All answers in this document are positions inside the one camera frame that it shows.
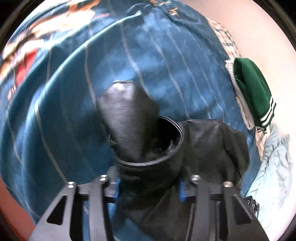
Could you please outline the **black leather jacket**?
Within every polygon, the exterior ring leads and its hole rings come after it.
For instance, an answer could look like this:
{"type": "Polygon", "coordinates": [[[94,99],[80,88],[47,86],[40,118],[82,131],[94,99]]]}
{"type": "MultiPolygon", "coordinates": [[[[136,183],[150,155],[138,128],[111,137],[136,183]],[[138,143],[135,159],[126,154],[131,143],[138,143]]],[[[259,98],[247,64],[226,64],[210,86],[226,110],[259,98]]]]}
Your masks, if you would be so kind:
{"type": "Polygon", "coordinates": [[[192,206],[179,184],[192,175],[239,186],[250,157],[246,136],[219,120],[175,122],[133,82],[113,83],[98,101],[116,156],[119,210],[153,240],[184,240],[192,206]]]}

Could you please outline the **light blue garment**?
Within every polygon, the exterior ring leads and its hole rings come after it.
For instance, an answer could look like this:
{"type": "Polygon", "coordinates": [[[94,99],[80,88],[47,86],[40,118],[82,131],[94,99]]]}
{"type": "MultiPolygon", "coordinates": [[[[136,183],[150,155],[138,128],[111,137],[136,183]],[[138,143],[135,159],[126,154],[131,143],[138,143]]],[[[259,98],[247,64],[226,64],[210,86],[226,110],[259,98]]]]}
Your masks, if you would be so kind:
{"type": "Polygon", "coordinates": [[[247,196],[259,204],[258,221],[269,239],[279,235],[284,224],[283,206],[292,182],[293,162],[289,154],[290,137],[280,134],[276,125],[270,125],[270,135],[264,144],[259,172],[247,196]]]}

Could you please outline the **green varsity jacket folded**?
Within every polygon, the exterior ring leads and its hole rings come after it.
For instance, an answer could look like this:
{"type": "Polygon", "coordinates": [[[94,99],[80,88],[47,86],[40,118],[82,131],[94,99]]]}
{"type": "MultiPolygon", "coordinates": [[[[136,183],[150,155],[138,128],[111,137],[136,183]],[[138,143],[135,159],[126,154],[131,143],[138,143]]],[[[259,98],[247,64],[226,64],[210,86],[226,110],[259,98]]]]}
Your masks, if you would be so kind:
{"type": "Polygon", "coordinates": [[[259,133],[267,133],[276,102],[264,75],[248,58],[226,60],[225,67],[247,129],[256,128],[259,133]]]}

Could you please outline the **blue striped bedspread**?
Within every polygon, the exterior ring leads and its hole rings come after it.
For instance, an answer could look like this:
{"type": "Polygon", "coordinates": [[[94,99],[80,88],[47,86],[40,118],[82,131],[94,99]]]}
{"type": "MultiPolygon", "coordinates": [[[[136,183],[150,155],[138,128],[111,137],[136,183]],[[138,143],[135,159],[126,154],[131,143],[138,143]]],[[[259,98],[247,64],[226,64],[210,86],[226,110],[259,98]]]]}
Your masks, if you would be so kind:
{"type": "MultiPolygon", "coordinates": [[[[175,122],[219,120],[259,162],[207,19],[179,1],[69,1],[22,23],[1,52],[1,178],[38,224],[68,182],[116,175],[98,99],[133,82],[175,122]]],[[[108,204],[114,240],[153,240],[108,204]]]]}

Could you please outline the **plaid checkered pillow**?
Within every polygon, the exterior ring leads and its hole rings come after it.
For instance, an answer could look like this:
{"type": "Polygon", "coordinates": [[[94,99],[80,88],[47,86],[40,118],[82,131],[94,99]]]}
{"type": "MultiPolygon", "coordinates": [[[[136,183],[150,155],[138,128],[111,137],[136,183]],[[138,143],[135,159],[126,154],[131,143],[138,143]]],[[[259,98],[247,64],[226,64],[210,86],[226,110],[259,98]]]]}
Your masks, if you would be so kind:
{"type": "Polygon", "coordinates": [[[232,36],[230,35],[230,33],[227,31],[225,27],[223,27],[221,24],[217,23],[216,21],[210,20],[209,18],[206,18],[206,19],[208,21],[208,24],[210,25],[210,27],[218,37],[225,52],[228,55],[228,59],[225,61],[225,67],[230,76],[231,83],[234,88],[235,99],[239,106],[246,128],[250,131],[255,130],[255,144],[258,149],[260,161],[262,161],[264,144],[270,135],[270,129],[267,128],[267,133],[264,133],[262,131],[259,132],[257,130],[254,123],[253,115],[251,114],[251,111],[247,106],[247,103],[245,101],[245,98],[243,97],[242,92],[239,90],[238,84],[235,83],[233,65],[234,65],[234,60],[236,58],[241,57],[240,52],[238,51],[232,36]]]}

